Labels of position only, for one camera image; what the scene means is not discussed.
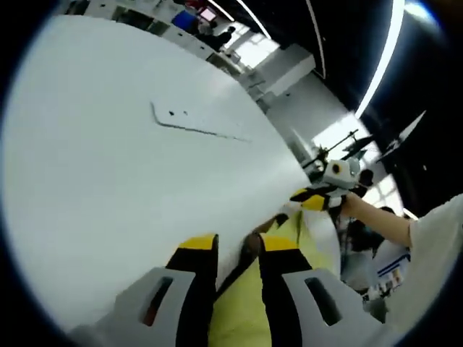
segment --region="office desk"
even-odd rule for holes
[[[252,142],[157,125],[159,93],[234,117]],[[232,263],[243,236],[308,184],[237,81],[163,38],[98,18],[55,17],[43,28],[3,130],[9,246],[65,330],[101,318],[190,236],[218,233],[219,262]]]

